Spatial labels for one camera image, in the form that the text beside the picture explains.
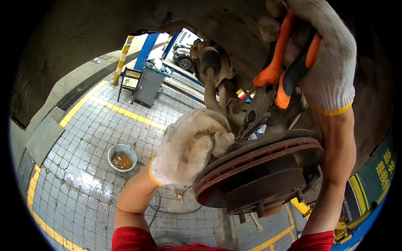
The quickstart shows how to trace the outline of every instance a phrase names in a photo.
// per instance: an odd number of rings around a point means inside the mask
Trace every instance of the car underbody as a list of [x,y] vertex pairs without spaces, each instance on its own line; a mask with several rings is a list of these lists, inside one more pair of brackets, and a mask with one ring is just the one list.
[[[355,173],[391,125],[393,78],[364,12],[330,4],[357,41]],[[249,104],[239,104],[236,95],[239,89],[249,90],[266,66],[286,10],[279,0],[55,2],[21,56],[11,96],[12,119],[26,128],[59,79],[95,57],[121,49],[128,34],[174,33],[185,27],[203,38],[194,43],[191,56],[195,74],[205,85],[205,105],[228,119],[236,137],[231,151],[219,159],[212,157],[195,178],[197,200],[227,207],[230,214],[257,211],[259,216],[277,213],[278,205],[300,198],[300,193],[307,204],[313,203],[320,189],[318,164],[324,152],[315,114],[300,89],[284,110],[273,105],[274,86],[257,89]],[[284,69],[297,57],[309,30],[308,23],[295,23]],[[267,125],[263,136],[247,140],[262,125]]]

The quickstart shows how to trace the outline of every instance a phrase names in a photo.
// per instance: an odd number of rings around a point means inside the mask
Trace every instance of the metal bowl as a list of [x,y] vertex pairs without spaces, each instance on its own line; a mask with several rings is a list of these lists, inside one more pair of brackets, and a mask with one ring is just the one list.
[[[133,163],[133,165],[129,169],[126,169],[126,170],[121,170],[121,169],[116,168],[112,164],[112,157],[116,153],[125,153],[125,154],[127,154],[130,157],[131,162]],[[117,144],[117,145],[112,146],[109,149],[109,151],[107,152],[107,161],[109,161],[109,165],[110,165],[110,167],[113,168],[113,170],[115,170],[117,172],[125,173],[125,172],[128,172],[128,171],[131,171],[135,167],[135,165],[137,164],[137,154],[128,145]]]

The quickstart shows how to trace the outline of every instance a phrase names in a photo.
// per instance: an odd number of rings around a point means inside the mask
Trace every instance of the tiled floor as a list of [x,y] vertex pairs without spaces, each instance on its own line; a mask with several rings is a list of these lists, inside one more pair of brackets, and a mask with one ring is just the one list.
[[[117,102],[118,90],[118,86],[108,82],[94,97],[164,125],[175,122],[194,108],[204,108],[202,104],[166,86],[160,99],[155,100],[154,106],[149,109],[140,104],[129,104],[132,96],[126,90],[123,90],[120,102]],[[33,211],[74,245],[88,251],[110,250],[119,193],[126,182],[145,168],[156,154],[164,131],[91,99],[79,108],[64,128],[64,133],[40,169]],[[109,167],[107,151],[117,143],[127,144],[137,153],[138,162],[133,171],[118,173]],[[159,189],[151,205],[161,200],[160,210],[169,212],[186,212],[199,207],[191,189],[183,196],[183,205],[176,199],[175,188],[168,186]],[[145,212],[147,222],[154,214],[155,211],[148,207]],[[218,209],[202,207],[190,214],[158,213],[150,230],[154,237],[172,236],[187,243],[202,242],[216,246],[214,229],[219,221]],[[263,234],[256,232],[250,219],[246,225],[239,225],[238,217],[235,217],[235,222],[241,251],[279,234],[283,231],[282,227],[289,227],[287,211],[283,209],[278,216],[262,219],[266,226]],[[44,234],[57,250],[64,249],[51,236]],[[286,243],[275,250],[284,250],[287,246]]]

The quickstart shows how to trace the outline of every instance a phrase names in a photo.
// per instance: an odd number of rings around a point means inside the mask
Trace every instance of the white work glove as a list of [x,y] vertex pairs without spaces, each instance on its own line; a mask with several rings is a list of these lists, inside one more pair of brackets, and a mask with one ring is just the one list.
[[325,0],[288,0],[287,4],[322,35],[316,62],[299,81],[308,104],[327,116],[346,112],[355,96],[357,49],[353,35]]
[[219,158],[234,143],[228,120],[208,109],[195,109],[170,124],[149,173],[160,186],[188,184],[204,169],[211,154]]

